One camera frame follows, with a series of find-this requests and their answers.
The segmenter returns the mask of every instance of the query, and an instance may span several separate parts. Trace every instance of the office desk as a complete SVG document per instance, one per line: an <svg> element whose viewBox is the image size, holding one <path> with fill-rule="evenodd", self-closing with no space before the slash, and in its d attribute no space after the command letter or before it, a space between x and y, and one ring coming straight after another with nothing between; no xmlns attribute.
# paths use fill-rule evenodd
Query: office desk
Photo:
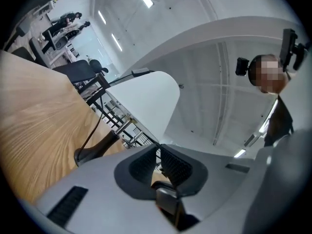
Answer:
<svg viewBox="0 0 312 234"><path fill-rule="evenodd" d="M98 116L61 73L1 51L0 75L0 165L16 196L34 202L76 168ZM110 130L101 121L86 147ZM120 140L105 155L124 149Z"/></svg>

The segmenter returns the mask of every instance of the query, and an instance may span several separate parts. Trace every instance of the white curved structure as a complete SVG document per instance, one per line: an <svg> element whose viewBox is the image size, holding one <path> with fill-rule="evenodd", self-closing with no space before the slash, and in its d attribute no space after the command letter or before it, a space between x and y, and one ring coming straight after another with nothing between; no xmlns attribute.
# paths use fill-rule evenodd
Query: white curved structure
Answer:
<svg viewBox="0 0 312 234"><path fill-rule="evenodd" d="M136 125L159 142L179 100L176 81L165 72L153 72L111 88L106 93Z"/></svg>

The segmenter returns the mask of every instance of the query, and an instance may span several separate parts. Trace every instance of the office chair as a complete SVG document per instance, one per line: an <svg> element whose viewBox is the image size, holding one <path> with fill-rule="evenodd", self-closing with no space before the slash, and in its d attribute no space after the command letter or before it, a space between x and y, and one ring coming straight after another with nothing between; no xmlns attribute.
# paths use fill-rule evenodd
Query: office chair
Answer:
<svg viewBox="0 0 312 234"><path fill-rule="evenodd" d="M29 45L36 59L33 59L33 57L24 47L18 48L17 50L13 51L12 54L24 58L28 61L35 62L43 67L51 68L49 60L43 54L37 39L31 38L29 41ZM71 83L90 80L96 76L88 62L85 60L79 60L60 67L56 67L53 70L67 75Z"/></svg>
<svg viewBox="0 0 312 234"><path fill-rule="evenodd" d="M92 59L89 61L89 64L92 70L94 71L94 73L96 74L101 73L102 71L104 71L105 73L108 73L108 69L103 68L101 63L98 60Z"/></svg>
<svg viewBox="0 0 312 234"><path fill-rule="evenodd" d="M4 48L5 51L8 51L8 49L12 46L17 37L23 37L28 33L28 31L30 30L30 24L31 22L28 17L25 17L23 21L20 22L20 24L16 27L15 34L11 37L8 44Z"/></svg>
<svg viewBox="0 0 312 234"><path fill-rule="evenodd" d="M5 39L5 41L7 41L9 39L11 33L14 30L14 27L22 20L22 18L25 15L27 15L27 13L29 11L31 11L32 9L34 9L36 7L43 6L49 1L51 1L51 0L26 0L26 2L23 4L23 6L21 6L20 10L16 13L16 15L12 21L12 24L8 30L7 39ZM23 37L24 35L25 34L20 35L19 33L16 35L16 33L15 33L14 36L12 37L12 39L10 40L10 42L7 44L5 51L7 51L10 48L10 46L12 45L12 43L16 40L16 38L18 36Z"/></svg>

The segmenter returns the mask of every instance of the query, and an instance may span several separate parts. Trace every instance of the black slot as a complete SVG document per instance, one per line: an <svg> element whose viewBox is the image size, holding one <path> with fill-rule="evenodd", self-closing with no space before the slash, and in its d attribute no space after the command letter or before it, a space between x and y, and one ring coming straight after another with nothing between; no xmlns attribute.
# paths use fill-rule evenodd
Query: black slot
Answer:
<svg viewBox="0 0 312 234"><path fill-rule="evenodd" d="M161 145L161 166L178 198L197 194L208 179L208 170L200 161Z"/></svg>
<svg viewBox="0 0 312 234"><path fill-rule="evenodd" d="M225 168L228 168L228 169L231 169L231 170L234 170L234 171L238 171L238 172L241 172L241 173L247 173L249 172L249 167L247 166L241 166L241 165L236 165L236 164L227 164L225 166Z"/></svg>
<svg viewBox="0 0 312 234"><path fill-rule="evenodd" d="M64 228L87 191L88 189L83 187L74 186L51 210L47 216L48 219Z"/></svg>
<svg viewBox="0 0 312 234"><path fill-rule="evenodd" d="M156 199L156 191L151 188L151 182L157 150L157 145L148 145L116 166L116 183L129 196L141 200Z"/></svg>

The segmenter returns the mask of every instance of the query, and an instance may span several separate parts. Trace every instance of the white wall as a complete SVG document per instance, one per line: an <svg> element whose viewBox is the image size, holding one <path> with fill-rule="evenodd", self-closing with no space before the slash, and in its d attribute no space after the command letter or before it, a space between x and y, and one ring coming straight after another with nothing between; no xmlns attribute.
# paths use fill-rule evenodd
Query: white wall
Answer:
<svg viewBox="0 0 312 234"><path fill-rule="evenodd" d="M98 23L98 21L94 20L94 19L89 19L90 23L91 23L91 27L94 30L97 38L99 39L99 41L101 42L101 44L103 45L103 47L105 48L106 53L108 54L108 56L110 57L110 59L112 60L114 66L116 67L116 69L118 70L118 72L120 74L123 73L123 69L122 69L122 63L120 62L119 56L118 56L118 52L116 52L116 50L114 48L116 48L116 46L113 46L112 44L112 38L107 38L106 36L103 35L101 28L102 25Z"/></svg>
<svg viewBox="0 0 312 234"><path fill-rule="evenodd" d="M215 20L257 16L299 23L283 0L153 0L155 4L150 9L139 0L112 0L106 6L99 1L95 21L111 46L108 54L123 72L138 67L137 63L152 61L141 60L174 36ZM104 14L106 25L97 15L98 9ZM112 32L119 39L122 52L110 40Z"/></svg>
<svg viewBox="0 0 312 234"><path fill-rule="evenodd" d="M82 18L90 16L90 4L92 0L58 0L54 4L54 9L48 13L50 19L60 17L69 11L81 12Z"/></svg>

